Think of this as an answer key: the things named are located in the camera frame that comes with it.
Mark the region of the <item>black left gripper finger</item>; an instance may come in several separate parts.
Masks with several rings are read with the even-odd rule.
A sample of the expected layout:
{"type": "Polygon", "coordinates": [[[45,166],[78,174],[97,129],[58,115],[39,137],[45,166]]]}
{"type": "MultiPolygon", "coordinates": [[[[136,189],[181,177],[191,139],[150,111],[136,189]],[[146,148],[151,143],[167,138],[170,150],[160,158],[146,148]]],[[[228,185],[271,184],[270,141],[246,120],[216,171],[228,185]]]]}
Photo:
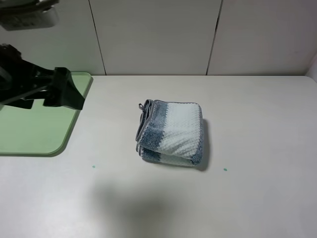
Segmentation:
{"type": "Polygon", "coordinates": [[[71,72],[65,67],[56,67],[51,83],[46,90],[45,107],[68,107],[82,110],[85,98],[77,90],[71,72]]]}

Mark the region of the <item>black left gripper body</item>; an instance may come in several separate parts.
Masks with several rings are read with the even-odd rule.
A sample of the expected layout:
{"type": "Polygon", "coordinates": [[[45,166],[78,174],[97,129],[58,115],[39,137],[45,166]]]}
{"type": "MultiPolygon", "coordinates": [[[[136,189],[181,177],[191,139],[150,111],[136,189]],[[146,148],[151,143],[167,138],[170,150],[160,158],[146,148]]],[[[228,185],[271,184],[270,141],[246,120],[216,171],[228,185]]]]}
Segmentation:
{"type": "Polygon", "coordinates": [[[54,70],[25,61],[9,44],[0,46],[0,104],[31,109],[35,99],[44,98],[54,70]]]}

